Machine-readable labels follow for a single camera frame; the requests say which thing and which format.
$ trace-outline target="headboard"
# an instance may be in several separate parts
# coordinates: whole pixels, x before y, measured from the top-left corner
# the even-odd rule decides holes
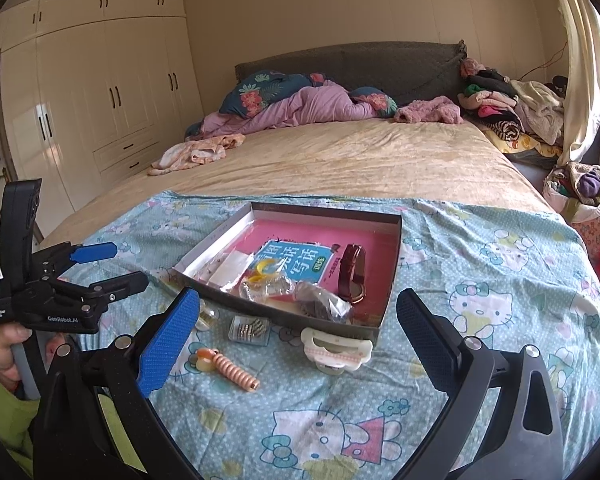
[[[324,72],[349,91],[361,86],[379,88],[393,97],[398,106],[439,95],[457,102],[458,93],[466,86],[460,76],[464,58],[464,41],[347,43],[240,63],[235,67],[235,76],[240,82],[262,69],[286,74]]]

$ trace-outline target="curtain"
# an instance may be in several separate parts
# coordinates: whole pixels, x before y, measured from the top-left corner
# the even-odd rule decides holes
[[[564,100],[564,153],[559,165],[580,160],[600,119],[600,21],[589,0],[559,0],[569,41],[569,86]]]

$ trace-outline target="lime green sleeve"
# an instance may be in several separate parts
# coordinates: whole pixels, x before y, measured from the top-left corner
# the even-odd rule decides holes
[[[138,455],[126,436],[112,400],[103,395],[99,396],[99,400],[109,431],[123,461],[144,471]],[[33,471],[31,462],[33,446],[28,430],[37,412],[37,400],[19,400],[0,384],[0,441],[29,476],[32,476]]]

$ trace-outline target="human hand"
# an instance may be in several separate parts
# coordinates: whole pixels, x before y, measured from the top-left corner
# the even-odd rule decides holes
[[[0,384],[10,392],[14,392],[20,382],[20,373],[16,368],[11,352],[11,345],[29,339],[31,330],[20,323],[0,325]],[[46,343],[46,362],[51,362],[56,349],[65,343],[64,334],[58,333]]]

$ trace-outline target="blue textured pad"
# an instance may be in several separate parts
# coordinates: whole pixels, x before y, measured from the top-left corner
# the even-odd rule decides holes
[[[195,290],[185,290],[175,301],[178,303],[140,355],[138,388],[145,397],[163,386],[198,320],[200,297]]]
[[[86,264],[88,262],[96,262],[98,260],[107,260],[113,258],[118,253],[118,248],[115,243],[107,242],[105,244],[84,245],[78,247],[69,259],[78,264]]]
[[[402,330],[416,352],[433,387],[449,396],[458,389],[456,383],[456,356],[438,336],[436,322],[427,307],[411,289],[403,290],[395,304]]]

